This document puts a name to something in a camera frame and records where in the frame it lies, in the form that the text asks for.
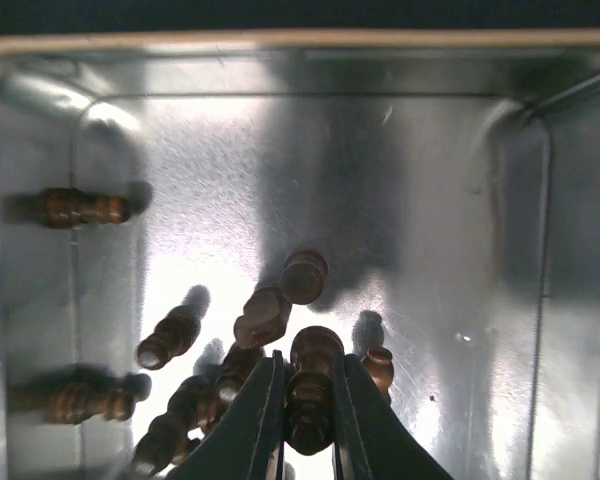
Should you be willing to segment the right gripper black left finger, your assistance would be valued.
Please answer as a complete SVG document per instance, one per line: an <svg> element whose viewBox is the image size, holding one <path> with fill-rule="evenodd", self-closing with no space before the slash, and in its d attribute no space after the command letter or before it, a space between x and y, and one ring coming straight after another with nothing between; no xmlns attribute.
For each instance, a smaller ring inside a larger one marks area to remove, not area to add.
<svg viewBox="0 0 600 480"><path fill-rule="evenodd" d="M284 360L275 350L259 361L209 437L167 477L283 479L284 388Z"/></svg>

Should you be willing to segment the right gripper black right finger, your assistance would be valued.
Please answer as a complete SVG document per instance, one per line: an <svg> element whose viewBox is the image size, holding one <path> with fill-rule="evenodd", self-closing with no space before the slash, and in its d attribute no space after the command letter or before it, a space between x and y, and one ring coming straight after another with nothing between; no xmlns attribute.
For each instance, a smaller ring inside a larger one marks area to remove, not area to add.
<svg viewBox="0 0 600 480"><path fill-rule="evenodd" d="M336 479L450 477L406 430L355 355L335 356L333 395Z"/></svg>

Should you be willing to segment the dark wooden chess piece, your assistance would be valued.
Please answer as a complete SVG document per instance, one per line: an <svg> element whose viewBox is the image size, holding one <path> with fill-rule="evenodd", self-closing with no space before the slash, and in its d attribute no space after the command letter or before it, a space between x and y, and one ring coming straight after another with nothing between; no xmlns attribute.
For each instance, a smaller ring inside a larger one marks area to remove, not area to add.
<svg viewBox="0 0 600 480"><path fill-rule="evenodd" d="M301 455L314 455L333 442L334 359L343 352L339 336L323 326L300 330L292 342L284 436Z"/></svg>

